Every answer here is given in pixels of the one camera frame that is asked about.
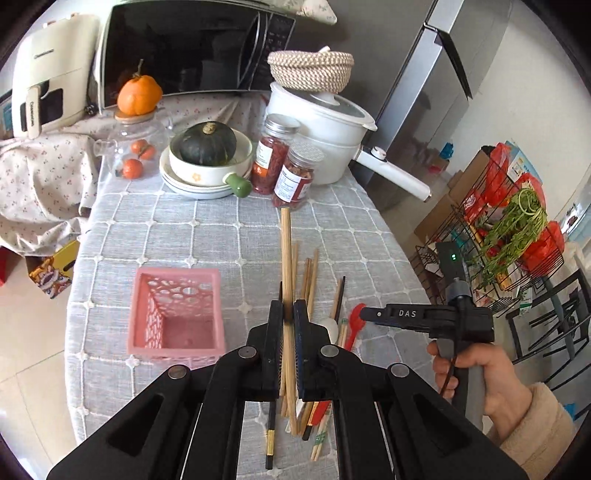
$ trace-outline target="red plastic bag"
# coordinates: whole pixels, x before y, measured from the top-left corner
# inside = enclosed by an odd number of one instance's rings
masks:
[[[478,193],[478,190],[475,188],[470,190],[466,196],[466,199],[462,202],[462,207],[464,208],[464,218],[466,221],[469,224],[473,224],[474,220],[480,216],[485,206],[486,203],[480,196],[480,193]]]
[[[540,237],[523,252],[521,261],[530,273],[541,277],[550,273],[554,262],[548,261],[547,258],[556,259],[557,251],[564,252],[564,237],[560,231],[560,225],[552,220],[544,228]]]
[[[524,188],[524,185],[527,184],[531,185],[531,187],[534,189],[534,192],[540,200],[542,208],[546,210],[546,197],[544,196],[544,190],[542,190],[542,184],[540,183],[540,181],[537,178],[535,178],[531,173],[522,173],[521,177],[519,177],[515,182],[515,185],[519,189]]]
[[[505,180],[509,170],[510,154],[511,148],[504,143],[499,143],[491,152],[491,159],[486,166],[485,188],[482,198],[492,207],[509,204],[509,188]]]

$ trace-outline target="wall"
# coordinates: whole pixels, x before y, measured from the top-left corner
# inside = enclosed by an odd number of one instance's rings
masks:
[[[591,95],[550,30],[515,0],[488,74],[452,135],[450,173],[482,145],[517,143],[544,183],[555,218],[591,165]]]

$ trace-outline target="wooden lid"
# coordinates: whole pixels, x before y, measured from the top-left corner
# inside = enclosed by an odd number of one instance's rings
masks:
[[[121,122],[124,125],[140,124],[141,122],[152,120],[154,118],[155,113],[156,109],[152,110],[150,113],[145,113],[143,115],[127,115],[123,113],[121,110],[117,109],[115,111],[115,120]]]

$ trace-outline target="glass jar lid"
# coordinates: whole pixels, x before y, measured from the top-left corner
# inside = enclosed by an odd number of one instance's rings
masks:
[[[304,168],[315,168],[324,160],[324,152],[302,138],[293,141],[287,156],[294,164]]]
[[[295,135],[301,123],[295,118],[280,113],[271,113],[265,119],[265,127],[269,132],[280,135]]]

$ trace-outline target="jar label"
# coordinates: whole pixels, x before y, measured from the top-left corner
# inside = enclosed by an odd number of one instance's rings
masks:
[[[267,147],[259,142],[258,147],[256,148],[256,160],[255,163],[259,165],[259,175],[262,177],[267,176],[267,169],[269,168],[269,163],[271,162],[271,156],[273,155],[273,149],[271,147]]]
[[[305,179],[292,173],[283,165],[275,185],[275,195],[284,202],[296,202],[306,196],[312,179]]]

